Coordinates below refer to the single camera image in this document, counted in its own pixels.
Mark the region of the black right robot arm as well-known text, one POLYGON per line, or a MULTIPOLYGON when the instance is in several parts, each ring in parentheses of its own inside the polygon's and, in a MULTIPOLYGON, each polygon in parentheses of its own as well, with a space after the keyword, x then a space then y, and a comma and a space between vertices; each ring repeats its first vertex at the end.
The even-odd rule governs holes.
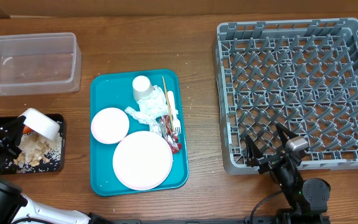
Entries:
POLYGON ((284 125, 275 125, 282 149, 264 156, 249 135, 245 136, 248 158, 246 164, 258 167, 258 173, 268 173, 280 190, 261 200, 244 218, 245 223, 329 223, 323 216, 328 210, 331 186, 323 179, 303 179, 298 166, 309 151, 309 142, 291 132, 284 125), (256 210, 266 201, 284 194, 289 208, 278 209, 274 216, 255 216, 256 210))

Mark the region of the orange carrot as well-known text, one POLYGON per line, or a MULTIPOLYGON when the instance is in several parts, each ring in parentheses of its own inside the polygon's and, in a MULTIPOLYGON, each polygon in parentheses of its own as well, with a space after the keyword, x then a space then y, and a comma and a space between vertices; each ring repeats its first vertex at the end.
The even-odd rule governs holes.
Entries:
POLYGON ((24 126, 23 128, 23 134, 28 134, 28 133, 31 133, 33 132, 33 130, 31 128, 29 128, 28 126, 24 126))

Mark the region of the white bowl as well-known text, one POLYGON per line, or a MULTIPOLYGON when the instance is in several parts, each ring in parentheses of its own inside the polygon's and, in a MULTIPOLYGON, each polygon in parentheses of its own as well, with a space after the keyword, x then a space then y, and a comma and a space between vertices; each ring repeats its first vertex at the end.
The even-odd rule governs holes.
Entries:
POLYGON ((59 132, 59 124, 34 108, 29 108, 21 114, 25 117, 24 126, 40 134, 41 136, 54 140, 59 132))

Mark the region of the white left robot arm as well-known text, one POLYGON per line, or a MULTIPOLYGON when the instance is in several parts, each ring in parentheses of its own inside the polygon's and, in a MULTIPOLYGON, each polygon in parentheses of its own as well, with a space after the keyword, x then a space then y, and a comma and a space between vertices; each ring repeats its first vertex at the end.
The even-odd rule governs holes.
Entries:
MULTIPOLYGON (((2 159, 15 159, 24 129, 25 116, 0 125, 0 168, 2 159)), ((60 210, 37 203, 22 193, 22 189, 0 179, 0 223, 110 223, 94 213, 60 210)))

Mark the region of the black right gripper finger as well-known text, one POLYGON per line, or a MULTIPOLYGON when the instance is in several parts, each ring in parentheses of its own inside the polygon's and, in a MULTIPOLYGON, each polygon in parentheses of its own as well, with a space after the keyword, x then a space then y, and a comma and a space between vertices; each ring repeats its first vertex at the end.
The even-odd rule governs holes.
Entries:
POLYGON ((282 146, 285 146, 289 139, 293 139, 295 137, 298 137, 297 134, 291 132, 289 129, 287 129, 283 124, 277 123, 275 125, 277 133, 279 135, 279 138, 282 142, 282 146))
POLYGON ((264 155, 259 150, 255 142, 249 135, 245 136, 245 142, 247 147, 247 165, 259 165, 259 159, 262 158, 264 155))

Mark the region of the pink bowl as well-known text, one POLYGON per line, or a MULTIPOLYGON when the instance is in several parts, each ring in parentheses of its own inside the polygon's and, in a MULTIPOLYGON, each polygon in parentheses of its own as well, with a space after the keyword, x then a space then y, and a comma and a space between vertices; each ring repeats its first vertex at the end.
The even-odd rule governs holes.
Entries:
POLYGON ((105 108, 91 121, 92 136, 100 143, 115 144, 125 138, 129 131, 129 118, 119 108, 105 108))

